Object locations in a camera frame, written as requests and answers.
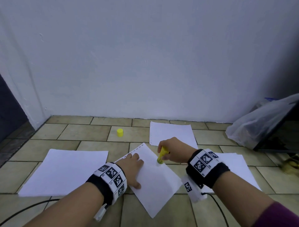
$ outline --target black wristband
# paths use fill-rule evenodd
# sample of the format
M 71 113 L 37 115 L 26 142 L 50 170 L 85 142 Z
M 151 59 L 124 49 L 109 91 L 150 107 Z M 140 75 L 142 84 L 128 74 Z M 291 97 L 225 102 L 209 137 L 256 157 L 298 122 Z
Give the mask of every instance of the black wristband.
M 112 193 L 109 185 L 101 177 L 98 177 L 93 174 L 88 178 L 88 180 L 86 182 L 90 182 L 90 183 L 94 184 L 99 189 L 99 191 L 102 193 L 102 195 L 104 196 L 103 205 L 105 203 L 107 203 L 108 206 L 110 206 L 112 204 L 113 193 Z
M 202 149 L 199 149 L 193 153 L 191 158 L 188 161 L 188 166 L 186 168 L 187 174 L 191 177 L 191 179 L 200 187 L 202 188 L 205 184 L 209 188 L 212 188 L 216 182 L 216 180 L 227 171 L 230 171 L 230 169 L 223 163 L 218 163 L 214 168 L 210 170 L 210 172 L 203 177 L 191 164 L 190 162 L 193 160 L 193 158 L 202 151 Z

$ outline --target right hand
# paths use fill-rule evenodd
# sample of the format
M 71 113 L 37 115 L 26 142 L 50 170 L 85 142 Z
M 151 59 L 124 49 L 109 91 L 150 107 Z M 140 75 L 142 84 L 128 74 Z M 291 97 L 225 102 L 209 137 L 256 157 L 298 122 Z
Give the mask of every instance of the right hand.
M 172 137 L 168 140 L 162 140 L 158 146 L 158 153 L 161 152 L 162 146 L 166 147 L 169 151 L 169 154 L 165 154 L 162 157 L 162 160 L 170 160 L 177 163 L 187 163 L 192 154 L 198 150 L 189 146 L 188 144 L 183 143 L 176 137 Z

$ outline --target tiled floor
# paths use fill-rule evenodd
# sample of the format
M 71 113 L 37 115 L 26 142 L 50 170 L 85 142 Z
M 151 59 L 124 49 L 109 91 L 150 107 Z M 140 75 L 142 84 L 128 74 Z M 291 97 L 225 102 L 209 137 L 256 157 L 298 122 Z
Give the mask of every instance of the tiled floor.
M 149 142 L 148 119 L 115 119 L 104 117 L 53 116 L 32 137 L 34 130 L 28 123 L 0 143 L 0 222 L 13 213 L 49 197 L 19 198 L 16 193 L 44 160 L 50 148 L 64 150 L 108 150 L 107 161 L 115 161 L 141 143 L 157 154 L 157 147 Z M 153 120 L 166 124 L 191 124 L 199 149 L 210 148 L 214 152 L 242 154 L 260 188 L 270 196 L 299 214 L 299 178 L 281 172 L 277 167 L 285 155 L 256 153 L 228 139 L 225 130 L 230 124 Z M 122 128 L 124 136 L 116 136 Z M 185 173 L 185 164 L 166 161 L 178 175 Z M 239 226 L 221 201 L 230 226 Z M 23 212 L 4 226 L 22 226 L 28 220 L 52 205 L 41 204 Z M 191 204 L 184 188 L 168 201 L 154 219 L 151 219 L 132 190 L 110 207 L 100 223 L 90 226 L 225 226 L 223 217 L 212 198 Z

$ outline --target forearm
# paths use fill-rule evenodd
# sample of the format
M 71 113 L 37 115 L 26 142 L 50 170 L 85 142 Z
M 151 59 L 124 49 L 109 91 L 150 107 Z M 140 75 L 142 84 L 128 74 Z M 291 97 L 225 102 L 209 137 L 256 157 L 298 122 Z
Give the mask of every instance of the forearm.
M 213 191 L 243 227 L 252 226 L 274 200 L 231 171 L 223 173 Z
M 104 197 L 92 183 L 84 183 L 36 216 L 25 227 L 86 226 L 101 208 Z

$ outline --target white paper sheet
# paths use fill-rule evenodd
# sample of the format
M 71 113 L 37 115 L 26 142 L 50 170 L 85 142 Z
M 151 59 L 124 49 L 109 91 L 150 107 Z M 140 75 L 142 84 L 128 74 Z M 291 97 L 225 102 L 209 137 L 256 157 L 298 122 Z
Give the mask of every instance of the white paper sheet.
M 108 151 L 50 149 L 43 163 L 24 184 L 19 196 L 62 196 L 86 182 L 106 163 Z
M 247 181 L 251 185 L 255 186 L 257 189 L 261 190 L 258 186 L 255 178 L 253 177 L 250 169 L 248 168 L 243 155 L 238 155 L 236 153 L 216 153 L 222 161 L 229 167 L 231 172 L 237 174 L 243 180 Z M 202 188 L 202 192 L 214 193 L 212 189 L 206 185 Z
M 172 137 L 178 138 L 180 141 L 198 148 L 191 128 L 191 125 L 173 125 L 151 122 L 149 128 L 149 144 L 158 146 L 160 141 L 167 140 Z
M 150 217 L 154 218 L 180 188 L 182 182 L 165 163 L 159 164 L 157 162 L 157 156 L 145 143 L 130 152 L 132 155 L 134 153 L 139 155 L 144 164 L 136 177 L 136 180 L 141 184 L 141 189 L 133 187 L 131 189 Z

